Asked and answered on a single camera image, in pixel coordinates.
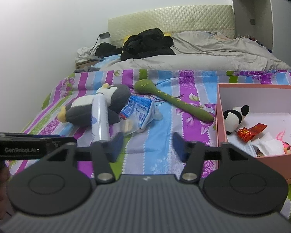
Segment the metal bolt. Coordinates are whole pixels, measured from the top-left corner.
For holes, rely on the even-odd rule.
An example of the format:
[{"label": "metal bolt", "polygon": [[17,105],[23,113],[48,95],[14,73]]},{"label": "metal bolt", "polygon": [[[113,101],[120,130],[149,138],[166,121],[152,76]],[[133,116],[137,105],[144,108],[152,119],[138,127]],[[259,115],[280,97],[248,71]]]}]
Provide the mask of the metal bolt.
[{"label": "metal bolt", "polygon": [[196,180],[197,175],[195,173],[192,173],[192,172],[187,172],[187,173],[182,175],[182,179],[187,180],[187,181]]},{"label": "metal bolt", "polygon": [[98,179],[102,180],[102,181],[108,181],[108,180],[111,180],[113,175],[111,173],[108,173],[108,172],[103,172],[103,173],[100,173],[98,174]]}]

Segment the black clothing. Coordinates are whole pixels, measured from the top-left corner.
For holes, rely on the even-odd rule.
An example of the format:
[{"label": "black clothing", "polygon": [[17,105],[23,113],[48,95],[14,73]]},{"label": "black clothing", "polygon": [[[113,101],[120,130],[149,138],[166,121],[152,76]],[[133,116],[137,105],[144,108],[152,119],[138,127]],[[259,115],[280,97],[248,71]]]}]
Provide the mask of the black clothing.
[{"label": "black clothing", "polygon": [[96,49],[95,56],[97,57],[109,57],[112,55],[117,55],[122,52],[123,48],[116,48],[109,43],[101,43]]},{"label": "black clothing", "polygon": [[124,43],[121,60],[142,59],[156,55],[175,55],[170,47],[173,39],[158,29],[149,29],[133,35]]}]

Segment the white cabinet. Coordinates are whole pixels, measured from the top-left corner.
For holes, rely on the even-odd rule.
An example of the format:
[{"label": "white cabinet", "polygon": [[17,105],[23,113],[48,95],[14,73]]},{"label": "white cabinet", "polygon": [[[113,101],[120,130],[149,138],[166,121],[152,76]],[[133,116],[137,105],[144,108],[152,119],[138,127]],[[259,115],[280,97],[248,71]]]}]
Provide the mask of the white cabinet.
[{"label": "white cabinet", "polygon": [[270,1],[273,18],[273,54],[291,66],[291,2]]}]

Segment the yellow pillow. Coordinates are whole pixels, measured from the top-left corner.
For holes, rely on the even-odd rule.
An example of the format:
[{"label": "yellow pillow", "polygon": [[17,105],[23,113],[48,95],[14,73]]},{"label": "yellow pillow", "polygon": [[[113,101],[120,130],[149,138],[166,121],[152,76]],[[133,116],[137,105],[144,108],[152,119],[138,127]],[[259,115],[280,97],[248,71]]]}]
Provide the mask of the yellow pillow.
[{"label": "yellow pillow", "polygon": [[[128,35],[124,38],[124,41],[123,41],[123,45],[125,44],[125,42],[128,40],[128,38],[130,37],[131,35]],[[164,33],[164,36],[168,36],[168,37],[171,37],[171,33]]]}]

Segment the pink box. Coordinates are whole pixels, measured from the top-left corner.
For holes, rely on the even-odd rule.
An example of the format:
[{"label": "pink box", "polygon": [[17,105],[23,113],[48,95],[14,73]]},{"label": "pink box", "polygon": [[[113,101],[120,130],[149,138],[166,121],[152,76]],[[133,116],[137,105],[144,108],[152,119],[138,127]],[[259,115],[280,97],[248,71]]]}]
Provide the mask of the pink box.
[{"label": "pink box", "polygon": [[[291,145],[291,86],[229,83],[218,84],[216,106],[218,144],[228,141],[223,111],[244,105],[250,107],[250,112],[241,123],[243,126],[250,128],[257,123],[266,124],[267,128],[259,136],[269,132],[273,138],[285,130],[283,140]],[[279,172],[288,184],[291,183],[291,154],[257,159]]]}]

